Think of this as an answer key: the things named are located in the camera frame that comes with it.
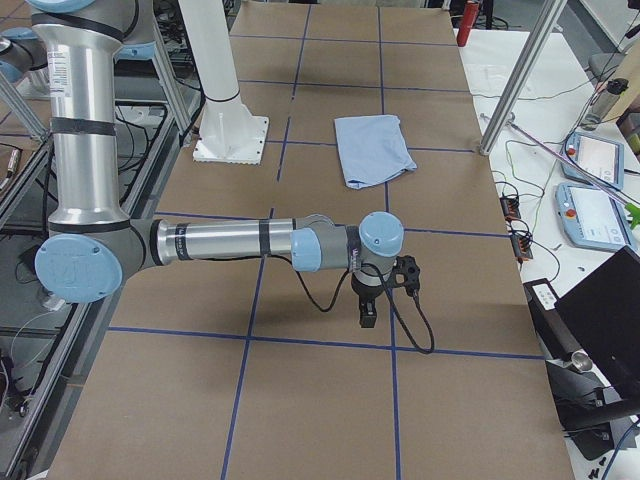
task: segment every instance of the light blue towel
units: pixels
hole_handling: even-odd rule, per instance
[[[395,115],[336,118],[334,122],[347,187],[372,187],[418,168]]]

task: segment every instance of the red fire extinguisher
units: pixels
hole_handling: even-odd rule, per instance
[[[465,5],[464,13],[462,15],[462,21],[460,22],[460,27],[458,28],[457,41],[459,47],[464,47],[467,44],[469,32],[473,28],[473,24],[476,23],[479,9],[480,4],[478,2],[469,1]]]

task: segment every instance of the blue joint cover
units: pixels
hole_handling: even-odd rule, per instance
[[[156,54],[155,42],[125,45],[116,54],[118,60],[151,60]]]
[[[27,27],[9,28],[4,32],[0,32],[7,40],[37,40],[38,36],[33,30]]]
[[[301,228],[291,233],[291,262],[297,272],[317,272],[322,263],[322,250],[316,232]]]
[[[105,245],[84,235],[49,238],[36,254],[42,285],[67,302],[95,302],[122,284],[122,267]]]
[[[27,0],[27,3],[38,10],[50,13],[71,13],[88,7],[96,0]]]
[[[7,62],[0,61],[0,73],[2,73],[10,83],[15,83],[22,78],[22,72]]]
[[[402,250],[404,227],[400,220],[387,212],[373,212],[360,223],[360,241],[381,257],[395,257]]]

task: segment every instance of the folded cloth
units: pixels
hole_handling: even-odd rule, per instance
[[[336,118],[334,122],[347,187],[372,187],[418,168],[395,115]]]

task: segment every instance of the blue and white device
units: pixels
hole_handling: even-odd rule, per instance
[[[596,177],[609,183],[616,190],[624,185],[624,146],[593,135],[574,132],[565,142],[569,160]],[[586,182],[577,169],[562,164],[565,177]]]
[[[625,245],[636,249],[622,206],[601,190],[561,183],[556,202],[564,231],[575,246],[608,252]]]

